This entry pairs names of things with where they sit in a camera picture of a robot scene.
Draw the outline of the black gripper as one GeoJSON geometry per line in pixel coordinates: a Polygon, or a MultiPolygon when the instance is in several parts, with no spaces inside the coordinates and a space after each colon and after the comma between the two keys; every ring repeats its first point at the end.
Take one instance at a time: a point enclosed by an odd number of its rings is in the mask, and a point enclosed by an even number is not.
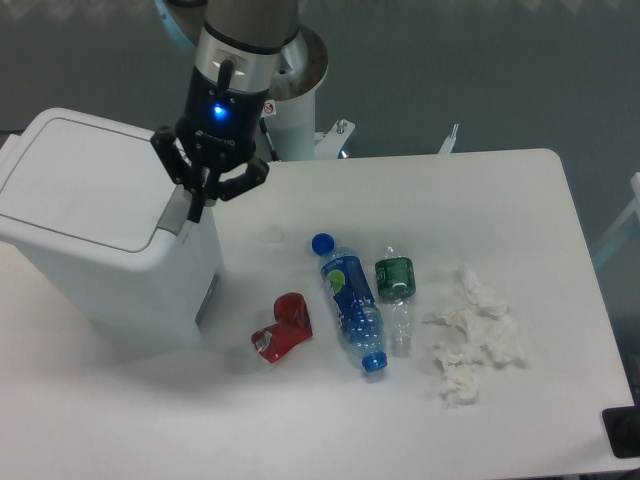
{"type": "Polygon", "coordinates": [[[171,127],[161,126],[150,139],[172,182],[191,196],[189,221],[200,222],[205,204],[232,200],[265,182],[269,165],[252,157],[254,135],[267,96],[267,90],[222,90],[193,68],[184,114],[177,122],[177,136],[171,127]],[[220,163],[221,167],[235,168],[245,163],[246,169],[226,180],[221,179],[221,171],[211,169],[203,186],[202,166],[189,162],[177,146],[178,139],[188,155],[195,152],[197,140],[204,140],[206,150],[226,150],[227,160],[220,163]]]}

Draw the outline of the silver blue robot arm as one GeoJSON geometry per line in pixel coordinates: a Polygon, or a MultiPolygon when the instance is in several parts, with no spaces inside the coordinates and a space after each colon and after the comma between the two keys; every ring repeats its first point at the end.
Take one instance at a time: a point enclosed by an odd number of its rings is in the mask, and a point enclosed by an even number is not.
{"type": "Polygon", "coordinates": [[[191,203],[188,219],[262,184],[255,134],[282,49],[299,30],[295,1],[159,1],[169,33],[196,46],[183,115],[150,143],[191,203]]]}

